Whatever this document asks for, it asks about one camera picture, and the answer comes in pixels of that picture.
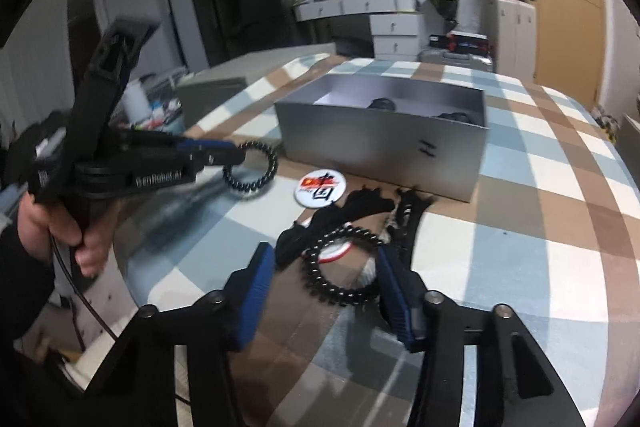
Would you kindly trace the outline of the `person's left hand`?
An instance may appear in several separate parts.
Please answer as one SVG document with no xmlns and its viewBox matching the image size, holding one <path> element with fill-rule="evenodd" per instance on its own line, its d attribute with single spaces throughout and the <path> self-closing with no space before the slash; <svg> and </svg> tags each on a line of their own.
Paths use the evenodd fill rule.
<svg viewBox="0 0 640 427">
<path fill-rule="evenodd" d="M 17 234 L 25 251 L 47 263 L 52 259 L 51 239 L 76 247 L 75 260 L 81 274 L 96 277 L 107 264 L 120 208 L 120 202 L 110 202 L 83 232 L 62 205 L 43 206 L 26 193 L 18 207 Z"/>
</svg>

